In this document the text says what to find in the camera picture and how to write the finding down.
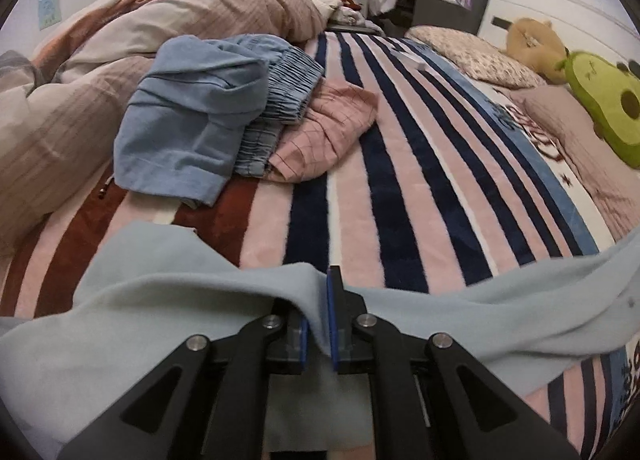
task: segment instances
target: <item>white headboard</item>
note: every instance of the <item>white headboard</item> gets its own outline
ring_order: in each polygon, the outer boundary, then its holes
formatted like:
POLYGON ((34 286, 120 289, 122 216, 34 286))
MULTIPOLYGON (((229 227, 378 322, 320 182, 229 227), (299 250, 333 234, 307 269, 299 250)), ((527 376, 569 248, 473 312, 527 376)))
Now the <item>white headboard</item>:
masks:
POLYGON ((523 17, 551 20, 569 50, 593 52, 614 65, 640 62, 640 36, 604 0, 489 0, 478 36, 503 49, 507 31, 495 24, 523 17))

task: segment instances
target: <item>silver bolt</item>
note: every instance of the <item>silver bolt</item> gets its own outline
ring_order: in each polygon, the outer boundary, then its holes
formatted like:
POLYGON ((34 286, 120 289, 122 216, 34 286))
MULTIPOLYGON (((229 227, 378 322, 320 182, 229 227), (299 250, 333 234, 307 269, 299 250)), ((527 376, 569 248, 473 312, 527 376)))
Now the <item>silver bolt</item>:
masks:
POLYGON ((192 335, 187 339, 187 348, 192 352, 199 352, 207 347, 209 340, 204 335, 192 335))
POLYGON ((279 315, 271 314, 262 320, 262 326, 269 330, 273 330, 280 325, 282 325, 282 318, 279 315))
POLYGON ((453 344, 453 339, 449 334, 439 333, 434 335, 431 340, 438 348, 449 348, 453 344))
POLYGON ((375 326, 375 324, 378 322, 378 318, 373 314, 360 314, 356 318, 356 322, 358 323, 358 325, 364 328, 370 328, 372 326, 375 326))

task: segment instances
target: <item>striped blanket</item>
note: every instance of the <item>striped blanket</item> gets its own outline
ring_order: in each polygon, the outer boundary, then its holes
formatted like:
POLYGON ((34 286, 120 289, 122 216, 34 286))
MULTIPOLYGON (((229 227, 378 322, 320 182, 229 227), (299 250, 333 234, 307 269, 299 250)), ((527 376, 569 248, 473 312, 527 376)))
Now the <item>striped blanket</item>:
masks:
MULTIPOLYGON (((4 264, 0 315, 69 310, 89 261, 134 219, 196 228, 240 267, 340 264, 350 285, 442 294, 548 257, 596 253, 612 239, 558 149, 498 90, 405 40, 321 34, 306 52, 380 95, 378 122, 331 172, 298 185, 234 177, 213 208, 111 184, 106 165, 4 264), (427 62, 408 68, 390 49, 427 62)), ((590 458, 628 406, 638 340, 565 372, 527 402, 590 458)), ((317 453, 370 460, 371 446, 317 453)), ((272 454, 274 460, 291 456, 272 454)))

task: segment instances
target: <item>avocado plush toy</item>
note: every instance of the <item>avocado plush toy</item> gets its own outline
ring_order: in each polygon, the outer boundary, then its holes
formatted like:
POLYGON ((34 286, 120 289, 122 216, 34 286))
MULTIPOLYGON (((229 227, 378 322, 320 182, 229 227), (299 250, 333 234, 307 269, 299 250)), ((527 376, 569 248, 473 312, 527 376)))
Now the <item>avocado plush toy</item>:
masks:
POLYGON ((521 18, 512 23, 507 34, 506 54, 551 83, 566 83, 564 70, 558 68, 558 63, 566 59, 567 50, 551 28, 551 22, 521 18))
POLYGON ((640 168, 640 79, 629 71, 638 64, 614 66, 595 54, 573 52, 560 66, 596 133, 626 164, 640 168))

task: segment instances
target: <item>green avocado plush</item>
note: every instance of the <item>green avocado plush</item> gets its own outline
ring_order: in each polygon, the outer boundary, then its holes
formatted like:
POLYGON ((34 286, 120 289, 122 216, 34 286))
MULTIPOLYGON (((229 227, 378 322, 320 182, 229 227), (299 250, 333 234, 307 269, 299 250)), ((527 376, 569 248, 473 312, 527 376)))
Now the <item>green avocado plush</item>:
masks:
POLYGON ((623 63, 572 52, 561 64, 596 133, 631 167, 640 168, 640 79, 623 63))

